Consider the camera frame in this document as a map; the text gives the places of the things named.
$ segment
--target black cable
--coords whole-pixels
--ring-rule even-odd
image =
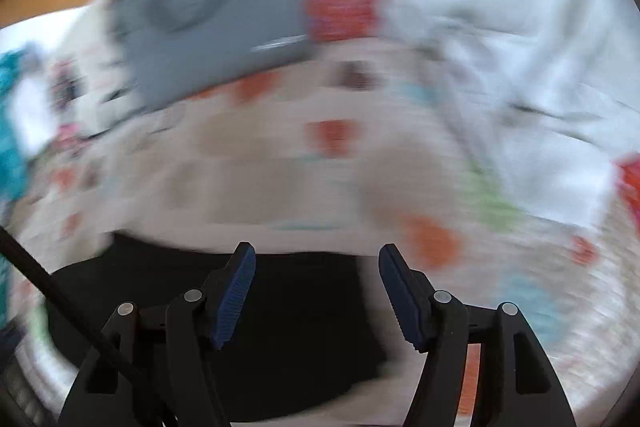
[[[145,377],[113,347],[103,334],[94,328],[82,312],[66,297],[47,271],[9,234],[0,227],[0,252],[42,294],[52,302],[66,320],[82,333],[100,355],[116,368],[144,397],[148,404],[159,405],[159,415],[166,427],[178,427],[174,414],[158,396]]]

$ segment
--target black object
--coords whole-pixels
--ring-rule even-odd
[[[179,250],[114,233],[98,257],[66,266],[52,279],[97,328],[124,301],[139,309],[199,288],[228,254]],[[377,378],[386,353],[367,319],[357,256],[325,252],[257,255],[256,273],[234,337],[207,351],[207,370],[232,422],[299,413]],[[80,367],[90,344],[47,301],[56,347]],[[163,335],[145,334],[148,378],[170,395]]]
[[[490,310],[436,292],[396,245],[385,245],[378,263],[405,339],[429,352],[404,427],[454,424],[467,344],[482,345],[472,427],[575,427],[558,377],[516,305]]]
[[[241,243],[226,266],[211,271],[200,289],[188,289],[168,306],[141,311],[132,303],[123,303],[102,328],[104,336],[117,345],[128,363],[142,366],[147,372],[145,362],[150,359],[145,355],[152,343],[145,342],[145,335],[165,336],[171,394],[164,399],[173,402],[180,427],[230,426],[201,352],[210,346],[209,339],[220,346],[216,332],[221,324],[228,333],[225,338],[230,338],[254,271],[254,248]],[[237,293],[239,285],[242,291]],[[226,326],[230,301],[237,313],[232,314],[229,331]],[[160,425],[149,404],[140,401],[130,383],[106,365],[96,349],[82,363],[58,423],[69,427]]]
[[[145,409],[152,410],[153,415],[161,416],[165,427],[177,426],[175,416],[169,411],[148,381],[124,359],[100,331],[87,321],[82,312],[69,301],[66,295],[52,281],[45,269],[3,227],[0,227],[0,246],[0,250],[2,250],[7,260],[20,270],[47,299],[54,302],[59,311],[78,328],[78,331],[81,331],[91,341],[92,345],[100,349],[103,357],[130,381],[140,393],[140,400],[145,402]]]
[[[29,385],[15,355],[0,372],[0,425],[54,427],[56,420]]]
[[[22,332],[15,321],[9,321],[4,328],[0,329],[0,373],[9,364],[21,340]]]

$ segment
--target white blanket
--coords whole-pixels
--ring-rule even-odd
[[[181,248],[363,256],[374,330],[395,355],[383,378],[277,425],[400,425],[424,355],[402,339],[377,274],[396,243],[461,301],[513,301],[545,347],[580,427],[595,425],[640,355],[640,243],[614,198],[593,242],[506,203],[440,121],[422,57],[363,39],[140,116],[79,156],[55,156],[18,240],[49,271],[96,255],[108,232]],[[30,335],[20,361],[59,410],[75,368],[51,346],[37,293],[14,279]],[[460,425],[474,401],[469,351]]]
[[[633,0],[380,0],[381,33],[437,54],[444,115],[501,192],[596,230],[640,150]]]

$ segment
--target screw head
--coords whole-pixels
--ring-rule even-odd
[[[120,306],[118,306],[118,315],[122,315],[123,317],[129,315],[132,311],[133,304],[131,304],[130,302],[123,302]]]
[[[436,293],[433,294],[433,298],[436,299],[436,301],[442,303],[442,304],[446,304],[448,302],[450,302],[451,300],[451,294],[449,292],[446,292],[444,290],[438,290],[436,291]]]
[[[512,302],[505,302],[502,305],[502,311],[513,317],[513,315],[518,314],[518,307]]]
[[[196,302],[202,298],[202,292],[200,290],[188,290],[184,293],[184,300],[187,302]]]

